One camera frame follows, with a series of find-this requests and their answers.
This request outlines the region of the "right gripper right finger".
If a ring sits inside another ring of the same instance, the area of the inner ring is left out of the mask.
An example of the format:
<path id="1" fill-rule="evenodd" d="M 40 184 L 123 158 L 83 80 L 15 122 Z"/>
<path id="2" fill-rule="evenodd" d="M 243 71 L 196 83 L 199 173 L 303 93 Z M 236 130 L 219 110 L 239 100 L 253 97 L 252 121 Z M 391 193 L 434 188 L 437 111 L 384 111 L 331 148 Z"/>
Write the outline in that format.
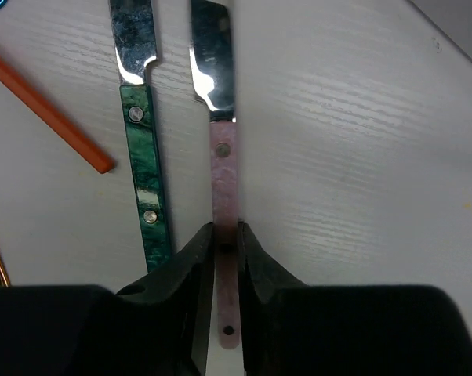
<path id="1" fill-rule="evenodd" d="M 238 224 L 237 246 L 244 369 L 247 375 L 269 375 L 279 365 L 280 294 L 306 284 L 263 249 L 246 222 Z"/>

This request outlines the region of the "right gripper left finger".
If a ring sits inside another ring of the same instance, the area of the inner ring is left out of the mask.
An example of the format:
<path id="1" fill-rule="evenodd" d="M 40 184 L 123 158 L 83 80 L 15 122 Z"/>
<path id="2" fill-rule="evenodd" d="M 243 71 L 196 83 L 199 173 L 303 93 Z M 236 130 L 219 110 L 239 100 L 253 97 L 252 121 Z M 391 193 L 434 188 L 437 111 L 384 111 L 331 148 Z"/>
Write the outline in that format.
<path id="1" fill-rule="evenodd" d="M 155 375 L 204 375 L 214 287 L 213 224 L 162 266 L 118 291 L 139 309 L 139 346 Z"/>

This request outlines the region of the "knife green handle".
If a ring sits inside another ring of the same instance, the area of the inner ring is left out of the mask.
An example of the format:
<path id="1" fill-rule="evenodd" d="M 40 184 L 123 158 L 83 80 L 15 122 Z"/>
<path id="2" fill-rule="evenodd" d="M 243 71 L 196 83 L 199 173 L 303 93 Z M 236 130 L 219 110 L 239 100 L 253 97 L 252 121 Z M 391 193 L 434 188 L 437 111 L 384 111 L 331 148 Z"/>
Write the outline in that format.
<path id="1" fill-rule="evenodd" d="M 173 254 L 154 101 L 147 68 L 158 58 L 151 1 L 110 0 L 130 168 L 147 270 Z"/>

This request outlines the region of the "knife pink handle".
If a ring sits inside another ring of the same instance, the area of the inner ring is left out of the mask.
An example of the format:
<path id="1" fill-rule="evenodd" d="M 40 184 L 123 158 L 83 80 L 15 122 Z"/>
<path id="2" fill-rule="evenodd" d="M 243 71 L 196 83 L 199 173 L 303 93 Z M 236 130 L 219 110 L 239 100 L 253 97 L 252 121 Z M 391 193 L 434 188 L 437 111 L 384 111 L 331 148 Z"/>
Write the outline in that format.
<path id="1" fill-rule="evenodd" d="M 238 295 L 238 127 L 229 1 L 192 1 L 194 91 L 209 111 L 217 331 L 224 349 L 241 341 Z"/>

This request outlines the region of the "orange chopstick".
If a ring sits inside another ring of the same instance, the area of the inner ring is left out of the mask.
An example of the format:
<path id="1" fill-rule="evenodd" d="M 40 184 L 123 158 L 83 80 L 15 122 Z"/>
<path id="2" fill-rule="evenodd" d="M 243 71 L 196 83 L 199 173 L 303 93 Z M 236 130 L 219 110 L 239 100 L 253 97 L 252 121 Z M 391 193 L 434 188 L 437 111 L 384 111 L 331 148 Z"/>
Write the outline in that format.
<path id="1" fill-rule="evenodd" d="M 115 168 L 107 152 L 1 57 L 0 82 L 100 174 Z"/>

